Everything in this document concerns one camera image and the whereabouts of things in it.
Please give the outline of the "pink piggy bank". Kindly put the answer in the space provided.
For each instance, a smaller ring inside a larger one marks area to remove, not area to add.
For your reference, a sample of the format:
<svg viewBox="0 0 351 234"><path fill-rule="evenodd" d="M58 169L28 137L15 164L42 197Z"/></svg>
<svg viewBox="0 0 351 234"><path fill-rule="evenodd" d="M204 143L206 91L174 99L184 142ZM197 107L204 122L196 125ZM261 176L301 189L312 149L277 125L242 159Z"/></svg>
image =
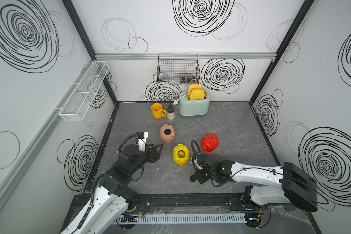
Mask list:
<svg viewBox="0 0 351 234"><path fill-rule="evenodd" d="M172 125L164 124L160 128L159 135L162 141L170 143L175 138L175 129Z"/></svg>

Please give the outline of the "yellow piggy bank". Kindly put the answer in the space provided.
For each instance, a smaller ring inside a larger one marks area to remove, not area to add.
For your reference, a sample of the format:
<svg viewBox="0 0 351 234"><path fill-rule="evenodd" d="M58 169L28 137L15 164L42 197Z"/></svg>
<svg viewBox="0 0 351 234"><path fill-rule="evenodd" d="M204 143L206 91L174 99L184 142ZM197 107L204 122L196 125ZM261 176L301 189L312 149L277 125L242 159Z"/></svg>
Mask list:
<svg viewBox="0 0 351 234"><path fill-rule="evenodd" d="M183 166L189 162L190 151L189 148L183 144L178 144L173 149L173 160L179 166Z"/></svg>

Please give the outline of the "red piggy bank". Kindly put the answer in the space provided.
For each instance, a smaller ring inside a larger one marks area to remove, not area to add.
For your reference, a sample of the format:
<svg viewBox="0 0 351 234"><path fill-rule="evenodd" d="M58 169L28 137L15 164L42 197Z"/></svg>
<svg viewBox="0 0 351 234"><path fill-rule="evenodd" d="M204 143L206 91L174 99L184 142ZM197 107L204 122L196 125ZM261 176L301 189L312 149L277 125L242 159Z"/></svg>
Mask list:
<svg viewBox="0 0 351 234"><path fill-rule="evenodd" d="M216 134L207 134L201 139L201 148L206 152L214 151L219 144Z"/></svg>

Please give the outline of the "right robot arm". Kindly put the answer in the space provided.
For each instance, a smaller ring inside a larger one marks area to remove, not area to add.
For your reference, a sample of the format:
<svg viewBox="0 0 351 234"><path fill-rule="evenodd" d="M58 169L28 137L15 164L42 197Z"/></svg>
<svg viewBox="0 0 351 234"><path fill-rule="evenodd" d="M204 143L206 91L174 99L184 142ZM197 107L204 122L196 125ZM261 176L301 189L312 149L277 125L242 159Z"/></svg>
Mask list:
<svg viewBox="0 0 351 234"><path fill-rule="evenodd" d="M318 210L316 180L293 163L274 167L253 166L231 160L219 162L196 153L192 164L195 168L190 177L192 182L203 184L210 180L214 186L229 182L249 183L241 198L249 206L287 203L308 212Z"/></svg>

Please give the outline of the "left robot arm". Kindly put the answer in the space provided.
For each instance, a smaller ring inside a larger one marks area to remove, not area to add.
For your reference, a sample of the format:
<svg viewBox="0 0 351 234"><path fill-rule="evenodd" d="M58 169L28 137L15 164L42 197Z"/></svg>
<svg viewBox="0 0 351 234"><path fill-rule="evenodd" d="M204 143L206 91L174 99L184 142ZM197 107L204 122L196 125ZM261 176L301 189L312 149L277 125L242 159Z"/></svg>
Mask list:
<svg viewBox="0 0 351 234"><path fill-rule="evenodd" d="M119 151L117 161L93 183L91 196L62 234L101 234L111 223L137 204L138 193L128 186L132 175L146 163L160 159L163 144L149 144L142 152L129 144Z"/></svg>

